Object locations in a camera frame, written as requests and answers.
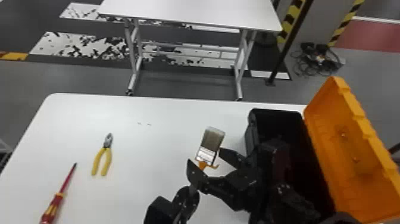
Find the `paintbrush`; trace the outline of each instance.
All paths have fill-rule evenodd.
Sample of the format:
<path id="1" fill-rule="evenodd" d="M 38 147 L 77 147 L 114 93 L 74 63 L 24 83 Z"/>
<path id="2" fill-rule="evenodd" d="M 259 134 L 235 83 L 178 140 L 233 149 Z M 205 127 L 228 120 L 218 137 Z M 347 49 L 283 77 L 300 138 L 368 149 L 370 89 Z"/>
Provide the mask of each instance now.
<path id="1" fill-rule="evenodd" d="M 214 127 L 208 127 L 204 131 L 203 139 L 195 157 L 199 161 L 201 170 L 204 170 L 207 166 L 214 167 L 215 158 L 224 137 L 225 132 Z"/>

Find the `black and white floor pattern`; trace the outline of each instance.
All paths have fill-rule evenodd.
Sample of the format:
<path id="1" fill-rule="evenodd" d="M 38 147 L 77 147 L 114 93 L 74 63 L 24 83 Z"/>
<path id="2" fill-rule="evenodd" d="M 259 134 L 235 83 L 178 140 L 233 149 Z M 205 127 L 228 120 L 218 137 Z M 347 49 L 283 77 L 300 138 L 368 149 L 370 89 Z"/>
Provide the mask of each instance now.
<path id="1" fill-rule="evenodd" d="M 182 46 L 201 45 L 182 43 Z M 221 49 L 233 49 L 228 46 L 219 46 Z M 172 65 L 200 66 L 229 69 L 236 57 L 235 53 L 223 52 L 221 60 L 220 51 L 205 51 L 188 48 L 163 48 L 155 45 L 143 45 L 144 60 L 152 62 L 154 59 L 161 60 Z M 59 57 L 92 58 L 101 60 L 124 60 L 129 58 L 129 50 L 124 38 L 96 38 L 90 35 L 78 35 L 72 33 L 46 32 L 36 46 L 30 51 L 35 55 L 53 55 Z M 193 57 L 181 56 L 180 54 L 193 55 Z"/>
<path id="2" fill-rule="evenodd" d="M 102 18 L 98 15 L 99 5 L 72 2 L 61 13 L 60 18 L 75 20 L 92 20 L 100 22 L 121 23 L 121 18 Z M 207 30 L 215 32 L 238 33 L 238 29 L 220 27 L 198 26 L 184 23 L 167 23 L 161 21 L 140 20 L 141 25 L 178 27 L 182 29 Z M 213 48 L 238 50 L 235 47 L 198 45 L 191 43 L 174 43 L 181 46 L 210 46 Z M 235 53 L 206 51 L 188 48 L 166 48 L 151 45 L 151 42 L 143 45 L 144 61 L 161 62 L 169 65 L 198 66 L 230 69 L 236 57 Z M 126 60 L 129 51 L 124 38 L 106 37 L 97 38 L 92 35 L 81 35 L 77 33 L 46 32 L 30 55 L 51 55 L 69 58 L 90 58 L 94 60 Z M 251 71 L 253 77 L 269 77 L 267 71 Z M 290 79 L 287 73 L 279 73 L 278 79 Z"/>

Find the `screwdriver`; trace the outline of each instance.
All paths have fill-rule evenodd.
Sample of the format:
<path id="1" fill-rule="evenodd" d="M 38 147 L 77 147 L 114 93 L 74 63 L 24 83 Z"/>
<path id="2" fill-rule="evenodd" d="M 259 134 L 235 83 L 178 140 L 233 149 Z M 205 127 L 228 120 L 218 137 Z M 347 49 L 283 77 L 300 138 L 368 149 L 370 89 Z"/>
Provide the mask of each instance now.
<path id="1" fill-rule="evenodd" d="M 68 185 L 68 182 L 71 179 L 72 173 L 74 172 L 76 167 L 76 163 L 72 166 L 70 173 L 68 174 L 67 178 L 65 179 L 60 191 L 55 194 L 54 199 L 51 201 L 49 207 L 46 209 L 44 214 L 42 215 L 42 218 L 40 219 L 40 224 L 52 224 L 54 221 L 54 218 L 57 214 L 57 209 L 60 206 L 61 201 L 64 198 L 64 190 Z"/>

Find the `red screwdriver handle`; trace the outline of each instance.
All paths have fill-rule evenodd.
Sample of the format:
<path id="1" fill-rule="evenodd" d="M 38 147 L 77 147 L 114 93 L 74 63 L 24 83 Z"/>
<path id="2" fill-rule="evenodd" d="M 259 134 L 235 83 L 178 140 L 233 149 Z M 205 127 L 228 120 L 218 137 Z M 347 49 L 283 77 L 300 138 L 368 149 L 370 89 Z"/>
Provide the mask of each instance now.
<path id="1" fill-rule="evenodd" d="M 49 207 L 46 209 L 42 218 L 40 219 L 40 224 L 52 224 L 55 216 L 57 215 L 57 210 L 60 207 L 60 204 L 64 198 L 62 193 L 57 193 L 54 196 L 54 199 L 51 201 Z"/>

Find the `paintbrush bristles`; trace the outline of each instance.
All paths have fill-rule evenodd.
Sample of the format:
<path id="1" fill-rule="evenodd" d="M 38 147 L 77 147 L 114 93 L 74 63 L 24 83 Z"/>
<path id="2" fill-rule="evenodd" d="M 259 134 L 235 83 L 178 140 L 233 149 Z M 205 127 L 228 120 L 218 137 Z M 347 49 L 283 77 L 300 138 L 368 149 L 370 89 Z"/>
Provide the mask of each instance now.
<path id="1" fill-rule="evenodd" d="M 224 137 L 225 132 L 223 132 L 222 130 L 218 130 L 214 127 L 208 127 L 204 132 L 201 146 L 208 150 L 216 152 L 219 150 Z"/>

